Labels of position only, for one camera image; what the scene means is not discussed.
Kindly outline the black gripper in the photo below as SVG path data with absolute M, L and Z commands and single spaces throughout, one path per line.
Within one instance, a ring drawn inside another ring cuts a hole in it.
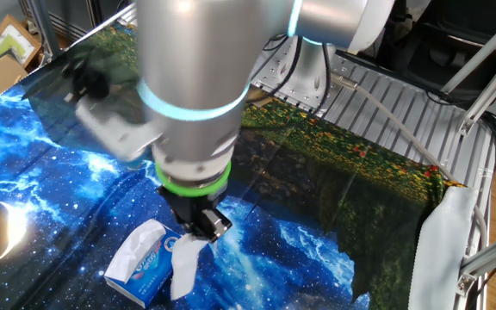
M 175 194 L 166 188 L 159 188 L 158 193 L 168 203 L 185 233 L 194 239 L 215 242 L 232 226 L 232 222 L 217 209 L 225 198 L 223 190 L 195 197 Z

